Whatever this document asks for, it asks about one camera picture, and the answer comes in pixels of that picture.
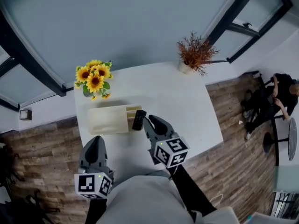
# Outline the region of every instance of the white table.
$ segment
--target white table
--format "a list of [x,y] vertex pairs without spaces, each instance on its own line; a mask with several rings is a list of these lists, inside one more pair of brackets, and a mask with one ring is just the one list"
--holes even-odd
[[[148,115],[168,121],[190,146],[187,158],[223,142],[219,123],[200,74],[185,75],[175,63],[157,63],[113,71],[111,97],[91,101],[75,89],[78,125],[83,146],[94,136],[88,132],[87,111],[91,108],[140,104]],[[154,165],[144,130],[103,136],[107,165],[115,180],[164,169]]]

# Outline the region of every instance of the potted plant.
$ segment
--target potted plant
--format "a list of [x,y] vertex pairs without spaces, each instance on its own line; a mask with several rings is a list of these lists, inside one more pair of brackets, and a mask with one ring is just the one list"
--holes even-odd
[[110,94],[107,90],[110,89],[110,84],[105,80],[113,78],[110,72],[111,66],[112,62],[100,60],[91,60],[85,66],[77,66],[75,88],[80,89],[82,86],[84,96],[92,97],[92,100],[98,95],[108,99]]
[[181,58],[178,69],[185,74],[197,71],[202,76],[206,75],[205,65],[210,64],[213,55],[219,53],[207,39],[196,36],[194,32],[191,32],[190,38],[184,37],[182,42],[177,42],[177,46]]

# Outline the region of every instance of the round table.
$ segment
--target round table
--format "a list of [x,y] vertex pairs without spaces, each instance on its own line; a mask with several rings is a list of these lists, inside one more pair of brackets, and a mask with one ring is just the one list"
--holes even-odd
[[[277,142],[288,142],[288,148],[289,148],[289,160],[292,161],[295,153],[296,153],[296,147],[297,147],[297,126],[296,121],[294,118],[291,118],[290,124],[289,124],[289,137],[283,140],[277,140]],[[271,145],[275,143],[275,140],[272,139],[270,133],[266,133],[263,139],[263,149],[265,153],[268,153],[270,151]]]

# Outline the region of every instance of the white marker cube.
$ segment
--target white marker cube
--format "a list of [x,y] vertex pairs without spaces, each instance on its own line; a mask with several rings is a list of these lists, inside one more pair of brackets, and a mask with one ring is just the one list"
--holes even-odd
[[107,199],[112,187],[105,173],[75,174],[76,193],[88,199]]
[[171,168],[185,162],[189,149],[183,137],[163,140],[156,143],[154,157]]

